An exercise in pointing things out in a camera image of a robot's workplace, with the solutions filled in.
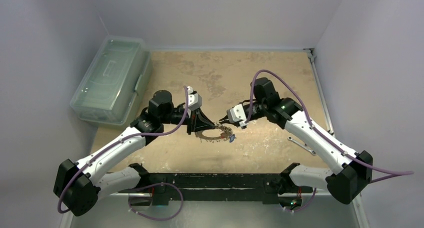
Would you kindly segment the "translucent green plastic storage box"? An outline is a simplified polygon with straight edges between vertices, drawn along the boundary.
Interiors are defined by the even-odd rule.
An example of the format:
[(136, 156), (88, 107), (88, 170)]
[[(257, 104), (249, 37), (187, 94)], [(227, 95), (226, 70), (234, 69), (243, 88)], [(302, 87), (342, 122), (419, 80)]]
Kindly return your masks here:
[(143, 39), (107, 36), (70, 106), (98, 127), (126, 127), (135, 119), (152, 74), (151, 52)]

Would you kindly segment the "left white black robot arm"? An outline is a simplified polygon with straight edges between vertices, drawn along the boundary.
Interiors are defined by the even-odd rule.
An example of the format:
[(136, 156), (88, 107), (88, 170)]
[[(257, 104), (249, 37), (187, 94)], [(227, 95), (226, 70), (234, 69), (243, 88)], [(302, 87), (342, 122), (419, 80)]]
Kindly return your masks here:
[(183, 125), (187, 127), (187, 134), (215, 129), (216, 125), (201, 110), (200, 94), (191, 87), (184, 87), (184, 97), (185, 102), (175, 107), (169, 91), (155, 92), (140, 116), (117, 138), (79, 161), (63, 161), (53, 187), (59, 198), (58, 212), (80, 216), (89, 211), (99, 199), (103, 176), (157, 137), (172, 134)]

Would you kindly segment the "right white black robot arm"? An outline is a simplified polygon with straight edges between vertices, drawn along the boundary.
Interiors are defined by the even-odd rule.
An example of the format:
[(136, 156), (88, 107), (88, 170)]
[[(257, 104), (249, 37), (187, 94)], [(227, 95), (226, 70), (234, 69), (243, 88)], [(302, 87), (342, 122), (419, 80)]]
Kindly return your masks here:
[(291, 164), (282, 173), (281, 186), (293, 191), (299, 186), (327, 190), (337, 201), (350, 204), (372, 180), (373, 157), (365, 150), (358, 153), (343, 145), (316, 122), (308, 122), (303, 108), (291, 98), (280, 98), (271, 80), (256, 79), (251, 120), (265, 117), (269, 122), (299, 138), (328, 168)]

